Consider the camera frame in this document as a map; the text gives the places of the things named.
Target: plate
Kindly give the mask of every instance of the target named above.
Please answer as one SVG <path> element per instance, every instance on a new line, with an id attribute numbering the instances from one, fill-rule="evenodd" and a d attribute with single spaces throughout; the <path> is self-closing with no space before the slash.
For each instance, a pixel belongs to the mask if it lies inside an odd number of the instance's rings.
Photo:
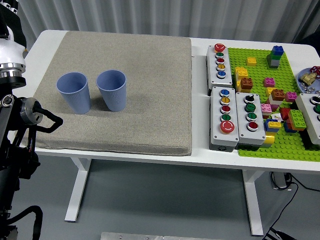
<path id="1" fill-rule="evenodd" d="M 301 70 L 298 75 L 296 76 L 296 84 L 302 94 L 320 94 L 320 79 L 316 79 L 310 86 L 306 86 L 304 82 L 300 82 L 299 79 L 305 73 L 310 73 L 309 68 L 305 68 Z"/>

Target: gray cushion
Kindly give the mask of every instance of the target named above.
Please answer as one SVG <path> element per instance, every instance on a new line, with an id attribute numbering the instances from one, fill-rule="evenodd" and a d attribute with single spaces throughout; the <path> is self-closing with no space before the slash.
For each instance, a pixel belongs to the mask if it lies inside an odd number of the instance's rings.
<path id="1" fill-rule="evenodd" d="M 127 77 L 127 102 L 108 111 L 97 76 L 117 69 Z M 67 32 L 34 97 L 63 118 L 51 134 L 38 133 L 46 149 L 184 156 L 192 150 L 191 40 L 186 37 Z M 56 89 L 60 76 L 82 72 L 88 78 L 91 110 L 73 114 Z M 41 126 L 50 126 L 44 119 Z"/>

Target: blue button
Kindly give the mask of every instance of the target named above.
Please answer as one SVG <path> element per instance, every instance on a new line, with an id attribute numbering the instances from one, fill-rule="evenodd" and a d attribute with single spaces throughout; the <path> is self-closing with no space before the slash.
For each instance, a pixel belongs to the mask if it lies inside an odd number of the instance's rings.
<path id="1" fill-rule="evenodd" d="M 221 97 L 229 97 L 230 92 L 227 89 L 222 89 L 220 91 L 220 96 Z"/>
<path id="2" fill-rule="evenodd" d="M 218 78 L 224 79 L 224 78 L 226 77 L 226 73 L 225 73 L 224 71 L 218 71 L 218 72 L 216 73 L 216 76 L 217 76 Z"/>

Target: white curtain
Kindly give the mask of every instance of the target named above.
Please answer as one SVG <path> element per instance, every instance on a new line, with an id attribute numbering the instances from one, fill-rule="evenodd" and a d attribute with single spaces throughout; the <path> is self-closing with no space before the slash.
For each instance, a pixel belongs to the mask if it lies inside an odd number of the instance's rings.
<path id="1" fill-rule="evenodd" d="M 20 0 L 28 49 L 44 30 L 292 43 L 320 30 L 318 0 Z"/>

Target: cup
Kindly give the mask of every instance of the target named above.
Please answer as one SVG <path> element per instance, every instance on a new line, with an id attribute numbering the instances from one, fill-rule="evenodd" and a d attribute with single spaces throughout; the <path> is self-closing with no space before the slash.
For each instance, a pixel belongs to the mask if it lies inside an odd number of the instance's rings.
<path id="1" fill-rule="evenodd" d="M 56 88 L 76 114 L 85 114 L 91 108 L 87 77 L 81 72 L 69 72 L 56 82 Z"/>
<path id="2" fill-rule="evenodd" d="M 119 112 L 126 107 L 127 78 L 118 70 L 102 72 L 95 81 L 107 107 L 113 112 Z"/>

